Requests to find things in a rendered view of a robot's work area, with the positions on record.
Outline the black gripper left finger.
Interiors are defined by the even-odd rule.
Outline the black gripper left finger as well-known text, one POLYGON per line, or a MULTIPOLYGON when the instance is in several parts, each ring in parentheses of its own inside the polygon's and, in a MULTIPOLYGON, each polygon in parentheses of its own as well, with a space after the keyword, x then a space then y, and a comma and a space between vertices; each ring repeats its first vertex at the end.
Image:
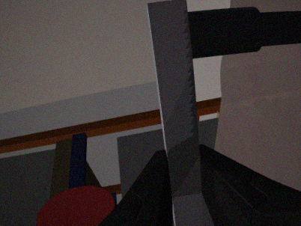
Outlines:
POLYGON ((141 175, 97 226, 172 226, 172 192, 165 150, 156 150, 141 175))

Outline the grey and red crank handle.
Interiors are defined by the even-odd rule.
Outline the grey and red crank handle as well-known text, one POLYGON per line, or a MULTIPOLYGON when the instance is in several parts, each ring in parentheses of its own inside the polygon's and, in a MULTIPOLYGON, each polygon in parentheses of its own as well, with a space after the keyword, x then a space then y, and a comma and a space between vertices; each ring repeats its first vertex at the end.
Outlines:
MULTIPOLYGON (((174 226, 204 226, 192 59, 299 44, 301 11, 260 13, 256 7, 187 11, 186 0, 169 0, 151 2, 147 13, 174 226)), ((114 207, 114 198, 105 189, 66 189, 43 204, 36 226, 97 226, 114 207)))

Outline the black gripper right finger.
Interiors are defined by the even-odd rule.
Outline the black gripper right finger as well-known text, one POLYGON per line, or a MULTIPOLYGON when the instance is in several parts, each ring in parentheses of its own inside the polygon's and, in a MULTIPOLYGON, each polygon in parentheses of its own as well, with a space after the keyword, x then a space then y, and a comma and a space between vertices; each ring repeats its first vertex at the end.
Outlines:
POLYGON ((199 148, 201 193, 214 226, 301 226, 301 191, 199 148))

